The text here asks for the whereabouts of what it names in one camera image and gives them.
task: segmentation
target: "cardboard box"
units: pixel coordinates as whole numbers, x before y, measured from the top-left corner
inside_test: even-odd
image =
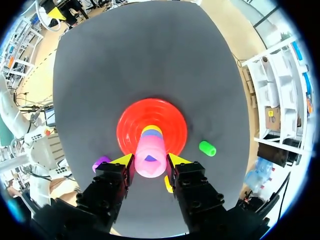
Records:
[[[252,101],[252,108],[253,109],[257,108],[258,103],[257,103],[257,97],[255,95],[251,96],[251,101]]]
[[[255,93],[254,83],[252,81],[247,81],[246,84],[248,85],[249,92],[251,94]]]
[[[280,121],[280,107],[269,107],[265,108],[265,127],[272,131],[279,132],[281,127]]]
[[[242,68],[242,73],[243,73],[243,76],[244,76],[244,79],[245,79],[246,82],[247,81],[252,81],[249,69],[247,67],[243,67]]]

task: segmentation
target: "pink cup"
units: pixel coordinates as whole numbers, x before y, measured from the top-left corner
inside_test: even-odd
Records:
[[[134,155],[137,173],[146,178],[156,178],[167,168],[167,154],[162,137],[147,135],[141,137]]]

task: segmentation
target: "yellow block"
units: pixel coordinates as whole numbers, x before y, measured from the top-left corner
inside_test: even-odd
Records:
[[[157,130],[159,133],[162,134],[161,129],[160,129],[158,126],[156,126],[156,125],[148,125],[148,126],[146,126],[146,127],[142,130],[141,134],[143,134],[143,133],[144,133],[145,131],[147,131],[147,130]]]
[[[122,156],[122,157],[120,157],[120,158],[118,158],[116,160],[113,160],[110,163],[111,164],[123,164],[123,165],[125,165],[125,167],[127,167],[132,155],[133,154],[130,153],[130,154]]]
[[[177,164],[191,164],[191,161],[185,160],[182,157],[176,156],[172,153],[169,153],[170,159],[172,161],[173,167],[175,167]]]
[[[53,19],[66,20],[65,16],[62,15],[57,7],[52,9],[47,15]]]
[[[164,184],[165,184],[165,187],[166,187],[166,190],[173,194],[174,193],[174,190],[172,189],[172,186],[170,185],[169,183],[169,178],[168,178],[168,175],[164,177]]]

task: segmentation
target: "plastic bottle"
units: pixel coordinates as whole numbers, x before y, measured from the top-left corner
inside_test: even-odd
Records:
[[[244,183],[248,185],[253,193],[257,193],[260,189],[264,188],[264,178],[255,170],[246,174]]]
[[[271,174],[275,171],[274,164],[262,157],[258,157],[255,163],[255,170],[263,178],[263,183],[272,181]]]

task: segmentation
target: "floor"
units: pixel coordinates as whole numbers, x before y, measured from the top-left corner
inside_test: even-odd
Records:
[[[221,34],[225,38],[230,50],[235,56],[235,62],[241,66],[239,60],[246,60],[254,55],[262,52],[265,47],[259,35],[252,27],[248,19],[236,8],[229,0],[203,0],[201,7],[209,15],[216,24]],[[89,17],[94,17],[102,12],[103,8],[98,8],[90,12]],[[53,67],[55,62],[56,50],[58,47],[60,36],[66,29],[66,25],[62,24],[61,29],[57,32],[43,30],[43,40],[37,47],[34,59],[34,70],[20,84],[17,93],[28,93],[27,101],[40,102],[44,100],[52,100],[53,98]],[[250,151],[247,170],[250,170],[256,161],[258,143],[254,141],[254,135],[258,131],[258,112],[252,107],[251,94],[249,92],[246,81],[248,75],[241,67],[238,67],[248,106],[249,125],[250,125]],[[60,190],[55,190],[55,196],[61,196],[73,190],[73,187],[62,187],[69,185],[70,180],[61,184]],[[240,195],[243,195],[246,187],[243,186]]]

